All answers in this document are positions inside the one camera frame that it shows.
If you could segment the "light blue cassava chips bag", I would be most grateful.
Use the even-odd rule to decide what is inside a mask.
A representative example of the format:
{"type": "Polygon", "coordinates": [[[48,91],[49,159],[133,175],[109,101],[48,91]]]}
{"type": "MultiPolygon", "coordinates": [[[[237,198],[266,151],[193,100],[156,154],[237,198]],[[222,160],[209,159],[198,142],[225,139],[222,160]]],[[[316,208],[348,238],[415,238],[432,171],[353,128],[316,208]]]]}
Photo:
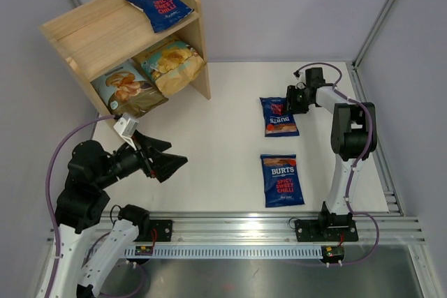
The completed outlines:
{"type": "Polygon", "coordinates": [[[127,112],[139,118],[168,102],[130,61],[102,74],[91,84],[112,114],[127,112]]]}

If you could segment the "tan kettle chips bag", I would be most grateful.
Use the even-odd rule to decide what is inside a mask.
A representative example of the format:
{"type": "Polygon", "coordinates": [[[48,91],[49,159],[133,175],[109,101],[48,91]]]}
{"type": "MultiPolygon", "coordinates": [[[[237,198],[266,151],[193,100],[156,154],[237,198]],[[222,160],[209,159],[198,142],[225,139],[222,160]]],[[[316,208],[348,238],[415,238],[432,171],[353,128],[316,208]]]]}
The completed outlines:
{"type": "Polygon", "coordinates": [[[203,58],[188,43],[169,36],[132,57],[164,96],[172,96],[194,81],[203,58]]]}

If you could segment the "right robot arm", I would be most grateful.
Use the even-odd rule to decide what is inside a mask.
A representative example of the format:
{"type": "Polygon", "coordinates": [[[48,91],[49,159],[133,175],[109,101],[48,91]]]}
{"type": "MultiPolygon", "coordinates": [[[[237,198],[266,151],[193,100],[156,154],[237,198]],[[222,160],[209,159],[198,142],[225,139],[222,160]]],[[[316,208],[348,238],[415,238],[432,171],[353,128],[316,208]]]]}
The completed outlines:
{"type": "Polygon", "coordinates": [[[323,62],[312,62],[297,69],[303,82],[290,85],[283,111],[305,114],[311,105],[323,107],[332,115],[330,145],[335,154],[335,171],[328,198],[315,219],[296,219],[294,230],[299,242],[355,242],[358,212],[351,199],[364,162],[376,150],[376,110],[371,102],[360,102],[343,94],[338,83],[323,75],[323,62]]]}

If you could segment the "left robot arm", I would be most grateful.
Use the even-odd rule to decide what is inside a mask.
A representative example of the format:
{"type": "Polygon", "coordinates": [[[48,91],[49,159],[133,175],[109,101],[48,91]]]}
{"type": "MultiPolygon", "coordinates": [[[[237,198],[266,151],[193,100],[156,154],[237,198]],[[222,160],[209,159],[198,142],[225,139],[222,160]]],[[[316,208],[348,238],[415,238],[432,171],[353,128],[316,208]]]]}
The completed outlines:
{"type": "Polygon", "coordinates": [[[152,221],[150,212],[128,204],[119,210],[112,231],[95,254],[83,255],[110,197],[106,188],[142,171],[159,182],[169,179],[188,161],[167,153],[171,143],[135,131],[132,143],[108,153],[96,140],[77,145],[68,162],[65,187],[57,198],[54,260],[45,275],[43,297],[97,297],[105,279],[132,242],[170,241],[171,220],[152,221]]]}

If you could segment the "blue Burts bag upside-down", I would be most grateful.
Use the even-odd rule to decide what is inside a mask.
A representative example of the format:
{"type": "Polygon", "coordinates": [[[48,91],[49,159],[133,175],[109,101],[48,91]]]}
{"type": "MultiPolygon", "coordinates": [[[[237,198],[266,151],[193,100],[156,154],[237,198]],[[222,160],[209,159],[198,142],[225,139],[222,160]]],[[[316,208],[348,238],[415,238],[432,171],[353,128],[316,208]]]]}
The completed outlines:
{"type": "Polygon", "coordinates": [[[260,102],[265,122],[265,137],[295,137],[300,135],[294,116],[284,111],[285,98],[261,97],[260,102]]]}

